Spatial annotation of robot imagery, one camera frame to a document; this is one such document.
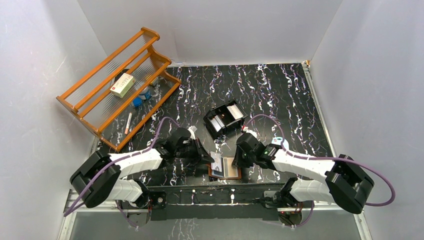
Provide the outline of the gold credit card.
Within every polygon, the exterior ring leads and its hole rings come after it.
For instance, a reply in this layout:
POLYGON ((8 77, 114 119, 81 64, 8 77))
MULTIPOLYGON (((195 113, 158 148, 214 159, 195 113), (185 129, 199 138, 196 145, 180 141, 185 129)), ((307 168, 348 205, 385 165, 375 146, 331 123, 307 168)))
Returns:
POLYGON ((232 166, 233 157, 224 157, 223 158, 223 171, 224 177, 226 178, 236 178, 238 177, 237 167, 232 166))

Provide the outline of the brown leather card holder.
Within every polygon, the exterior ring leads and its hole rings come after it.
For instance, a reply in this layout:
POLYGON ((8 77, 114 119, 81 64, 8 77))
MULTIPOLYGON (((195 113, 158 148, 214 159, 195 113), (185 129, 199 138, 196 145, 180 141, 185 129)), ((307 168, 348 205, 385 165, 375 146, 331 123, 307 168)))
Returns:
POLYGON ((211 152, 213 162, 208 166, 208 175, 220 180, 239 180, 242 178, 241 169, 233 165, 234 157, 223 157, 211 152))

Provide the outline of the black card tray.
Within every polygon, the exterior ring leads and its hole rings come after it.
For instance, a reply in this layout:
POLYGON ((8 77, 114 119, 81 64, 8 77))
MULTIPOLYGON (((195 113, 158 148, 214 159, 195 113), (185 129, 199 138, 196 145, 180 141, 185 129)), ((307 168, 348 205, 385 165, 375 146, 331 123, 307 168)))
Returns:
POLYGON ((203 122, 211 137, 216 140, 222 135, 226 135, 233 130, 241 128, 244 125, 247 116, 248 114, 243 110, 242 106, 235 99, 233 99, 210 109, 203 117, 203 122), (231 105, 237 105, 241 112, 244 114, 244 117, 235 120, 227 109, 227 106, 231 105), (210 122, 210 119, 217 115, 220 116, 223 123, 225 124, 225 127, 218 132, 215 131, 213 125, 210 122))

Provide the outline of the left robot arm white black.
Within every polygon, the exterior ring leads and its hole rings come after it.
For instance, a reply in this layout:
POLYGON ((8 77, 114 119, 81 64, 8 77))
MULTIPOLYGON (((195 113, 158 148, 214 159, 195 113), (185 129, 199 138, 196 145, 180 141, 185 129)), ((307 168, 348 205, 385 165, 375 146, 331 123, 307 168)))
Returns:
POLYGON ((104 201, 126 201, 137 208, 157 204, 146 185, 127 179, 143 171, 171 165, 175 159, 188 159, 192 165, 211 164, 207 152, 194 130, 177 128, 168 138, 158 139, 151 147, 129 153, 93 153, 70 177, 69 182, 87 208, 104 201))

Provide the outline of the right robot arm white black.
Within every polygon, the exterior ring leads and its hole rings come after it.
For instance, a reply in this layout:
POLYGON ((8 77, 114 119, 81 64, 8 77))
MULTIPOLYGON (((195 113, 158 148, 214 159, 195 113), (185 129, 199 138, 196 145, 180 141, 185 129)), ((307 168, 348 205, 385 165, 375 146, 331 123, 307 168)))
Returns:
POLYGON ((289 172, 302 176, 291 178, 278 197, 288 207, 306 201, 337 204, 352 214, 360 214, 374 187, 372 178, 354 161, 347 158, 316 159, 314 156, 288 150, 288 142, 274 138, 264 145, 253 134, 243 133, 236 140, 233 165, 289 172))

